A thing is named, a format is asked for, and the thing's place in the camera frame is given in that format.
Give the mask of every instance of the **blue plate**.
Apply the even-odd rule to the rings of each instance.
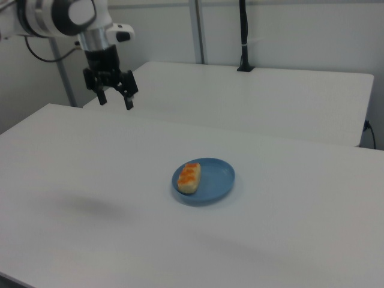
[[[218,200],[232,189],[235,181],[235,170],[227,162],[216,158],[200,158],[187,163],[200,163],[202,177],[195,193],[184,194],[178,190],[178,179],[186,163],[174,172],[172,185],[182,200],[194,203]]]

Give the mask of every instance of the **food item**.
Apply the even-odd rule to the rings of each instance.
[[[185,194],[195,193],[199,186],[201,175],[202,169],[199,163],[187,163],[179,175],[179,191]]]

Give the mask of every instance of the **white wall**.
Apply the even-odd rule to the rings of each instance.
[[[384,149],[384,4],[248,5],[247,13],[258,67],[373,74],[367,118]],[[207,62],[239,65],[238,1],[203,1],[202,15]],[[372,147],[368,132],[362,145]]]
[[[196,63],[200,54],[196,55],[195,51],[188,1],[147,0],[138,3],[135,0],[109,1],[113,21],[130,24],[136,33],[135,40],[118,46],[121,70],[135,70],[148,61]],[[58,39],[60,52],[65,53],[74,41],[75,38]],[[82,70],[88,66],[86,58],[83,53],[78,53],[66,59],[64,64],[74,96],[82,107],[95,98],[95,94],[86,89],[83,79]]]
[[[38,55],[52,59],[48,40],[30,40]],[[0,42],[0,134],[48,103],[69,105],[56,64],[35,59],[22,37]]]

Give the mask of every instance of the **black pole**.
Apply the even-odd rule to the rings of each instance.
[[[238,71],[250,72],[254,68],[248,61],[248,19],[245,0],[239,0],[240,6],[240,28],[241,28],[241,64]]]

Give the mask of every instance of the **white tabletop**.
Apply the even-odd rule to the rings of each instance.
[[[49,105],[0,135],[0,271],[39,288],[381,287],[384,153]],[[222,201],[170,180],[228,161]]]
[[[291,139],[358,146],[373,76],[149,62],[134,76],[134,109],[106,92],[85,109],[120,112],[177,123],[225,128]]]

